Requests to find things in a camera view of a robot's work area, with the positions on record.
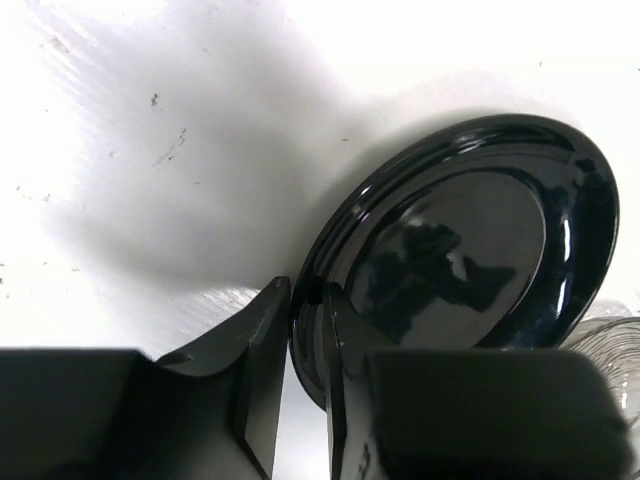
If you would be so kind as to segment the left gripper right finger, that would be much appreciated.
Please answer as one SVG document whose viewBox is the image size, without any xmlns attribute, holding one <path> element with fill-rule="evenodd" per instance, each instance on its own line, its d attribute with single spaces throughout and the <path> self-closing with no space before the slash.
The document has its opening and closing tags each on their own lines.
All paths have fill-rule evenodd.
<svg viewBox="0 0 640 480">
<path fill-rule="evenodd" d="M 342 288 L 323 293 L 334 479 L 626 479 L 627 423 L 605 378 L 558 349 L 402 349 Z"/>
</svg>

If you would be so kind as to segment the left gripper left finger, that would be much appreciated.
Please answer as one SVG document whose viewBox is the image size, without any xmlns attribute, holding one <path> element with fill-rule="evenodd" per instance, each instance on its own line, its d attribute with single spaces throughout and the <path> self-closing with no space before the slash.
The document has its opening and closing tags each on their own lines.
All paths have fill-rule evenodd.
<svg viewBox="0 0 640 480">
<path fill-rule="evenodd" d="M 1 353 L 5 479 L 267 479 L 291 286 L 152 360 L 127 349 Z"/>
</svg>

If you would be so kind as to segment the black round plate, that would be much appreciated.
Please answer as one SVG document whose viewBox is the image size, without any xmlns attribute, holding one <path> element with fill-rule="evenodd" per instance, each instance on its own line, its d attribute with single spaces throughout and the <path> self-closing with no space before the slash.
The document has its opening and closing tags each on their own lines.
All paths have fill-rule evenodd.
<svg viewBox="0 0 640 480">
<path fill-rule="evenodd" d="M 324 405 L 331 283 L 399 346 L 558 346 L 603 284 L 619 217 L 609 161 L 566 123 L 499 114 L 427 135 L 346 197 L 302 264 L 289 335 L 303 389 Z"/>
</svg>

